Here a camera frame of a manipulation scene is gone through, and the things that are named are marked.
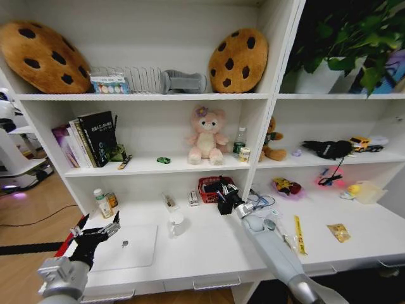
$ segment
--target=drawer handle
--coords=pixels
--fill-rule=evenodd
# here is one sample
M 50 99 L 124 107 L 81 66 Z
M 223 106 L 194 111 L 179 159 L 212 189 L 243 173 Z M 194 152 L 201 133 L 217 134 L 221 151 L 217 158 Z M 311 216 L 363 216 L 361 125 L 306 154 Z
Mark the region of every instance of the drawer handle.
M 331 271 L 328 271 L 328 270 L 321 270 L 321 271 L 319 271 L 319 272 L 317 272 L 317 271 L 314 271 L 314 272 L 307 272 L 306 274 L 307 274 L 308 276 L 310 276 L 310 277 L 329 276 L 329 275 L 332 275 L 332 274 L 337 274 L 337 270 L 336 270 L 335 267 L 333 267 L 333 265 L 330 265 L 330 270 L 331 270 Z
M 123 300 L 130 300 L 133 296 L 135 295 L 135 290 L 133 290 L 131 293 L 123 294 L 123 295 L 114 295 L 110 296 L 109 298 L 103 298 L 103 297 L 93 297 L 90 296 L 88 298 L 84 298 L 81 302 L 81 304 L 91 304 L 91 303 L 100 303 L 100 302 L 111 302 L 111 301 L 123 301 Z
M 209 285 L 209 286 L 198 286 L 194 281 L 192 283 L 192 287 L 194 290 L 204 290 L 204 289 L 214 289 L 214 288 L 227 288 L 240 285 L 240 277 L 238 276 L 238 280 L 235 283 L 229 284 L 219 284 L 219 285 Z
M 386 264 L 386 263 L 384 263 L 383 261 L 381 261 L 381 260 L 378 260 L 379 262 L 380 262 L 380 264 L 381 265 L 383 265 L 384 267 L 386 267 L 386 268 L 399 268 L 399 267 L 405 267 L 405 263 L 402 263 L 402 264 L 393 264 L 393 265 L 388 265 L 388 264 Z

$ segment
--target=white cabinet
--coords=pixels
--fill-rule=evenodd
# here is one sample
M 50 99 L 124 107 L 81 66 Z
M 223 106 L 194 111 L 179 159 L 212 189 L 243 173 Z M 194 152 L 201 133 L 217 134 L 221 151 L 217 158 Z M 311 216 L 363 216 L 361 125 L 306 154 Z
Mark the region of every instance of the white cabinet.
M 380 205 L 369 206 L 342 201 L 341 189 L 320 189 L 314 184 L 323 167 L 339 161 L 308 151 L 299 158 L 290 154 L 303 140 L 383 135 L 390 138 L 383 151 L 344 161 L 346 182 L 367 179 L 384 187 L 405 164 L 404 94 L 366 99 L 350 94 L 279 93 L 304 4 L 304 0 L 1 0 L 2 22 L 42 22 L 67 37 L 95 67 L 160 67 L 207 74 L 211 53 L 233 31 L 254 27 L 269 42 L 263 78 L 246 94 L 216 94 L 210 87 L 204 94 L 41 94 L 0 58 L 0 81 L 16 99 L 83 214 L 92 214 L 88 227 L 108 222 L 97 212 L 92 197 L 93 189 L 99 187 L 118 196 L 122 225 L 159 226 L 154 263 L 138 269 L 91 272 L 89 300 L 126 296 L 134 290 L 139 295 L 226 285 L 233 286 L 238 303 L 245 303 L 260 280 L 271 279 L 234 214 L 221 217 L 216 206 L 209 204 L 188 206 L 187 193 L 196 189 L 198 179 L 220 174 L 235 181 L 244 199 L 251 187 L 274 196 L 275 208 L 290 233 L 294 233 L 292 216 L 300 216 L 308 250 L 308 256 L 300 259 L 311 276 L 376 267 L 379 260 L 387 265 L 405 261 L 405 219 L 383 207 L 385 198 Z M 238 126 L 247 127 L 249 163 L 239 163 L 231 155 L 222 166 L 208 161 L 187 163 L 190 148 L 184 137 L 192 132 L 189 117 L 195 105 L 225 110 L 223 133 L 231 139 Z M 102 110 L 118 115 L 116 136 L 133 160 L 124 170 L 117 170 L 115 163 L 70 168 L 51 129 L 77 115 Z M 289 153 L 284 161 L 259 163 L 272 115 L 277 119 L 276 131 L 285 137 L 271 146 L 287 148 Z M 157 163 L 159 156 L 170 157 L 171 164 Z M 273 177 L 299 182 L 306 197 L 291 202 L 277 196 L 270 187 Z M 162 191 L 173 193 L 190 220 L 187 232 L 178 239 L 168 237 Z M 388 205 L 404 214 L 401 201 Z M 344 244 L 326 227 L 337 223 L 344 224 L 352 236 Z

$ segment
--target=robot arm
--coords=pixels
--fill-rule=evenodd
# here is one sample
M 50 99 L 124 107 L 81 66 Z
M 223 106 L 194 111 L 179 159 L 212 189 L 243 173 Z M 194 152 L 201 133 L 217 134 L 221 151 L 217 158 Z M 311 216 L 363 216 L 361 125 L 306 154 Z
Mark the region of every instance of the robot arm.
M 114 221 L 104 228 L 82 231 L 89 215 L 72 229 L 77 243 L 70 258 L 48 258 L 38 269 L 46 283 L 40 304 L 79 304 L 87 284 L 87 274 L 93 266 L 94 252 L 99 243 L 114 235 L 120 226 L 119 212 Z
M 336 291 L 324 287 L 309 278 L 294 252 L 275 232 L 275 223 L 252 215 L 253 206 L 245 203 L 234 185 L 224 185 L 232 189 L 225 200 L 234 206 L 242 224 L 270 272 L 291 290 L 302 304 L 349 304 Z

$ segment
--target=white mug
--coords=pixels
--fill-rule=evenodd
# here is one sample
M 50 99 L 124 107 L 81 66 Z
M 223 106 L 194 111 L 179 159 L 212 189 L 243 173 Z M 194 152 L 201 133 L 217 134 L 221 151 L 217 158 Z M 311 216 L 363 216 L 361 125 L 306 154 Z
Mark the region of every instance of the white mug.
M 170 234 L 172 236 L 179 236 L 184 232 L 184 215 L 180 212 L 173 212 L 169 218 L 170 221 Z

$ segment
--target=black book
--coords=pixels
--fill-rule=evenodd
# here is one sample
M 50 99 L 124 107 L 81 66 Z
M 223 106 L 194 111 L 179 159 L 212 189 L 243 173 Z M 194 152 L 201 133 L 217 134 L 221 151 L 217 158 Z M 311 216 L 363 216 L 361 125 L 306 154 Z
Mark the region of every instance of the black book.
M 77 118 L 97 166 L 105 166 L 109 160 L 109 152 L 116 147 L 111 111 L 81 115 Z

